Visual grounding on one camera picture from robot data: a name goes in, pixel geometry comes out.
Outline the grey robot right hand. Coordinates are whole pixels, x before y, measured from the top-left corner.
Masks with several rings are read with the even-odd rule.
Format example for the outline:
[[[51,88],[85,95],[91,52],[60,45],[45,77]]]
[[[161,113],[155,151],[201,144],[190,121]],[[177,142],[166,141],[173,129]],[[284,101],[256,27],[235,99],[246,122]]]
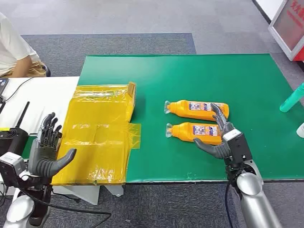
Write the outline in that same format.
[[[223,136],[226,133],[235,129],[234,125],[229,122],[220,107],[214,103],[210,103],[210,106],[212,108],[212,111],[216,113],[215,115],[213,115],[213,117],[219,125],[219,128]],[[204,144],[198,138],[195,138],[193,141],[198,148],[205,151],[217,159],[225,159],[231,156],[231,150],[229,149],[228,144],[224,141],[223,141],[220,145]]]

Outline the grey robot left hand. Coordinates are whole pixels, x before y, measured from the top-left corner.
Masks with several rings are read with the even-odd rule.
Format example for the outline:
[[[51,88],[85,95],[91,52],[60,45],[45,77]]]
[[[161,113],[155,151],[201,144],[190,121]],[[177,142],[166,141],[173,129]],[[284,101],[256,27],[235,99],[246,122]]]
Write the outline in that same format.
[[[72,162],[77,149],[71,148],[57,159],[57,145],[62,137],[61,125],[55,127],[58,119],[54,112],[47,115],[32,142],[29,157],[29,172],[34,176],[51,178]]]

